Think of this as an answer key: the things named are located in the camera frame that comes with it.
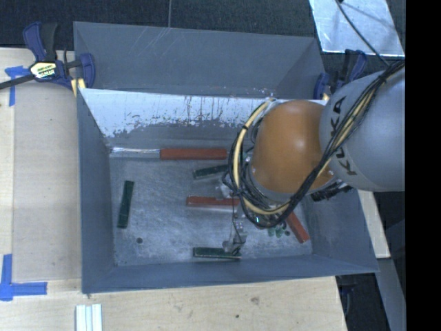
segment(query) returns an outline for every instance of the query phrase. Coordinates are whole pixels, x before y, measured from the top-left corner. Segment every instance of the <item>yellow cable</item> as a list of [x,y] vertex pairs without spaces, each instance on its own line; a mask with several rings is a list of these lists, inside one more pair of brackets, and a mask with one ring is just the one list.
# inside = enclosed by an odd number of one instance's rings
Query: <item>yellow cable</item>
[[[248,128],[251,126],[251,124],[254,122],[254,120],[256,120],[256,118],[269,106],[269,104],[271,104],[273,101],[275,101],[275,99],[271,98],[268,101],[262,103],[257,109],[256,111],[251,115],[250,118],[248,118],[247,122],[245,123],[244,127],[242,128],[242,130],[239,132],[238,138],[237,138],[237,142],[236,142],[236,147],[234,148],[234,152],[233,152],[233,178],[234,178],[234,182],[236,183],[236,186],[239,188],[240,187],[240,183],[239,183],[239,154],[240,154],[240,147],[242,146],[242,142],[243,142],[243,138],[245,137],[245,134],[248,131]],[[279,212],[282,212],[286,209],[286,207],[288,207],[289,202],[284,203],[283,205],[279,206],[278,208],[275,208],[273,210],[262,210],[258,207],[256,207],[255,205],[253,205],[251,202],[249,202],[248,200],[246,200],[245,198],[243,198],[243,201],[245,202],[245,205],[250,208],[251,210],[253,210],[255,213],[259,213],[259,214],[276,214]]]

